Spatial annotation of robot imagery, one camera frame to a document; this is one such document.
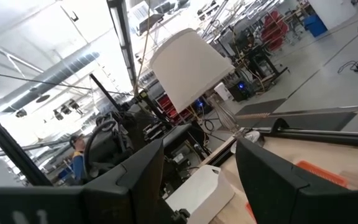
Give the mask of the long ceiling light bar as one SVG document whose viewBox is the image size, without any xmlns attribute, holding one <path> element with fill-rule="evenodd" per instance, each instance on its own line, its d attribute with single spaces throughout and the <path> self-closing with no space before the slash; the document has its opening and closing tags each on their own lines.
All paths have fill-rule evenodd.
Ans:
<svg viewBox="0 0 358 224">
<path fill-rule="evenodd" d="M 134 88 L 137 83 L 137 74 L 132 51 L 131 34 L 127 16 L 126 0 L 106 0 L 113 22 L 124 62 L 128 70 L 129 79 Z"/>
</svg>

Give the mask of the silver ventilation duct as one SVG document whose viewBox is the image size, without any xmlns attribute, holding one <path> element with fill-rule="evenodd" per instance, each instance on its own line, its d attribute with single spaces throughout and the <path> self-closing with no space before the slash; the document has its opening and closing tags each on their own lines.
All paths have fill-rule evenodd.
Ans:
<svg viewBox="0 0 358 224">
<path fill-rule="evenodd" d="M 0 99 L 0 112 L 12 113 L 36 100 L 100 56 L 92 50 L 77 50 L 46 71 Z"/>
</svg>

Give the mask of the black metal frame post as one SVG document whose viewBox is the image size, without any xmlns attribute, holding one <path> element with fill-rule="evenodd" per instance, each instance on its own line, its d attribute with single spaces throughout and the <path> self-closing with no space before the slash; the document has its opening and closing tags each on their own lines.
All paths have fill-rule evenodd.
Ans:
<svg viewBox="0 0 358 224">
<path fill-rule="evenodd" d="M 23 148 L 0 124 L 0 148 L 6 156 L 20 169 L 27 180 L 35 186 L 52 186 L 51 181 L 40 171 Z"/>
</svg>

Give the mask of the black table frame rail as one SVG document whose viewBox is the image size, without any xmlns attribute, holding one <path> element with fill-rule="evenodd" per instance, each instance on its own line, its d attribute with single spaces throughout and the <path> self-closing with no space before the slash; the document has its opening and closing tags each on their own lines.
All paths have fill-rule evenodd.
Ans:
<svg viewBox="0 0 358 224">
<path fill-rule="evenodd" d="M 358 147 L 358 133 L 356 132 L 292 129 L 282 118 L 276 119 L 271 127 L 253 128 L 253 130 L 272 138 L 287 138 Z"/>
</svg>

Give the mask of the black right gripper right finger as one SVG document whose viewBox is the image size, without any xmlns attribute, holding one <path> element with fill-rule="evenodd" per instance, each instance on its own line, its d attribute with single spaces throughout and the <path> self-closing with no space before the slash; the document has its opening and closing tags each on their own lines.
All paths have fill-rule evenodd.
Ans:
<svg viewBox="0 0 358 224">
<path fill-rule="evenodd" d="M 358 224 L 349 190 L 240 138 L 236 163 L 257 224 Z"/>
</svg>

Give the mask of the black computer with blue light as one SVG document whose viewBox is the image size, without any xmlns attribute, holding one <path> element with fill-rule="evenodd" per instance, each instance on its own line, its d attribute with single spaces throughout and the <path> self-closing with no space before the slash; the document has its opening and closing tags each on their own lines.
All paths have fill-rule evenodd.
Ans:
<svg viewBox="0 0 358 224">
<path fill-rule="evenodd" d="M 250 91 L 242 80 L 236 80 L 230 84 L 228 90 L 237 102 L 248 100 L 251 97 Z"/>
</svg>

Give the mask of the clear glass lamp base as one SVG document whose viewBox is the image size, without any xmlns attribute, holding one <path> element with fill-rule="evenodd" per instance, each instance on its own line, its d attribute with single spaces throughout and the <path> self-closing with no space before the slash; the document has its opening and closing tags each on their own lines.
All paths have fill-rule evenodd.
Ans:
<svg viewBox="0 0 358 224">
<path fill-rule="evenodd" d="M 258 131 L 241 128 L 234 114 L 230 112 L 228 109 L 226 109 L 223 105 L 221 105 L 218 100 L 219 100 L 219 96 L 216 94 L 212 94 L 211 96 L 208 97 L 208 101 L 214 108 L 221 125 L 224 128 L 228 129 L 230 132 L 232 132 L 233 137 L 236 139 L 233 145 L 231 146 L 230 152 L 232 154 L 236 153 L 237 139 L 239 138 L 245 138 L 258 146 L 263 146 L 264 139 L 262 138 L 261 134 Z"/>
</svg>

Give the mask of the person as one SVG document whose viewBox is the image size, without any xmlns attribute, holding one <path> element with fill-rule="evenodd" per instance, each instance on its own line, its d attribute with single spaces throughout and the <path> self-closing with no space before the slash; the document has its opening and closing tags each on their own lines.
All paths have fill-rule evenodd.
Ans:
<svg viewBox="0 0 358 224">
<path fill-rule="evenodd" d="M 81 181 L 85 176 L 83 153 L 86 143 L 83 135 L 72 135 L 70 138 L 70 146 L 74 149 L 72 163 L 75 180 Z"/>
</svg>

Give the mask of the red storage bins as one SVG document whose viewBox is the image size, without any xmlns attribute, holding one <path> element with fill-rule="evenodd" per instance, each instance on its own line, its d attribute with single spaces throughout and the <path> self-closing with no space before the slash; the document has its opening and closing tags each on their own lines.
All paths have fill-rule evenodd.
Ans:
<svg viewBox="0 0 358 224">
<path fill-rule="evenodd" d="M 167 115 L 168 119 L 173 123 L 185 123 L 193 117 L 189 110 L 184 110 L 178 113 L 166 93 L 158 96 L 156 102 L 162 111 Z"/>
</svg>

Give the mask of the black workstation desk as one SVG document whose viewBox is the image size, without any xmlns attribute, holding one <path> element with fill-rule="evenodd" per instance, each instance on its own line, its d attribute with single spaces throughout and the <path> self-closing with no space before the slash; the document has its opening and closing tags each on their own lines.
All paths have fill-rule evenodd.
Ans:
<svg viewBox="0 0 358 224">
<path fill-rule="evenodd" d="M 243 73 L 246 78 L 251 76 L 249 83 L 257 94 L 265 93 L 282 74 L 289 72 L 288 67 L 275 65 L 267 53 L 266 44 L 258 44 L 252 35 L 238 37 L 233 33 L 232 48 L 235 71 Z"/>
</svg>

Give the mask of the white plastic basket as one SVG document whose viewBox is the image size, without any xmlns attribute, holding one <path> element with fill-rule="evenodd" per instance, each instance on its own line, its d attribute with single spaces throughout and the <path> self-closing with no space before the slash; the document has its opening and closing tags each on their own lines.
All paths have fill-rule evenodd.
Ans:
<svg viewBox="0 0 358 224">
<path fill-rule="evenodd" d="M 172 210 L 184 208 L 188 224 L 208 224 L 233 198 L 234 190 L 224 172 L 205 165 L 194 172 L 165 201 Z"/>
</svg>

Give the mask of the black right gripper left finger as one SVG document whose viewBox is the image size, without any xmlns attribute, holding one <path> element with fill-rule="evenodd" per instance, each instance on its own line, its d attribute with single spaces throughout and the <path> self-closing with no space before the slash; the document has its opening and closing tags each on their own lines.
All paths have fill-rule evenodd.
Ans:
<svg viewBox="0 0 358 224">
<path fill-rule="evenodd" d="M 0 187 L 0 224 L 186 224 L 160 197 L 163 141 L 76 187 Z"/>
</svg>

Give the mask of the blue plastic bin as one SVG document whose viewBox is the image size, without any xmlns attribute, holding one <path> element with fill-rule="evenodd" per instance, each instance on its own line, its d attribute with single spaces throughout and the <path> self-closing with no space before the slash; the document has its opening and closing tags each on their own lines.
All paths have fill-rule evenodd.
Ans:
<svg viewBox="0 0 358 224">
<path fill-rule="evenodd" d="M 327 31 L 326 26 L 317 14 L 304 18 L 303 23 L 305 28 L 310 31 L 313 37 L 318 37 Z"/>
</svg>

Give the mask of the orange plastic basket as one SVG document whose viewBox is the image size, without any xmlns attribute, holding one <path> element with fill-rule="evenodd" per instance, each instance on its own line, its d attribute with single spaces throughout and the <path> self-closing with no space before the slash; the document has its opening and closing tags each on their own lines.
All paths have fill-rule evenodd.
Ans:
<svg viewBox="0 0 358 224">
<path fill-rule="evenodd" d="M 249 202 L 246 203 L 245 208 L 246 208 L 247 212 L 249 213 L 249 215 L 252 217 L 252 219 L 254 221 L 256 221 Z"/>
<path fill-rule="evenodd" d="M 314 175 L 317 175 L 337 185 L 347 188 L 348 181 L 345 178 L 341 177 L 340 175 L 334 174 L 328 170 L 325 170 L 307 161 L 300 161 L 296 163 L 296 165 L 304 170 L 307 170 L 308 172 Z"/>
</svg>

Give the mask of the white plastic container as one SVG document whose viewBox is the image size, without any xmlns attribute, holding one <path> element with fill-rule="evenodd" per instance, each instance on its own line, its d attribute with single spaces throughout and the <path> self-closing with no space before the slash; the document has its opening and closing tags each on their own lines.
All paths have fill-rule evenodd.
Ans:
<svg viewBox="0 0 358 224">
<path fill-rule="evenodd" d="M 232 98 L 231 93 L 226 88 L 225 84 L 223 82 L 218 83 L 214 87 L 214 91 L 224 100 L 230 100 Z"/>
</svg>

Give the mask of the red storage shelving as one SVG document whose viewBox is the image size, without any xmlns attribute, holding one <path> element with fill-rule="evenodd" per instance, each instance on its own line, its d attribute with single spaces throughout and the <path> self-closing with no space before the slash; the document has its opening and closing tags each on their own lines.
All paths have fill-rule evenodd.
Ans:
<svg viewBox="0 0 358 224">
<path fill-rule="evenodd" d="M 266 48 L 270 51 L 278 50 L 283 45 L 287 32 L 288 25 L 277 10 L 265 15 L 260 36 Z"/>
</svg>

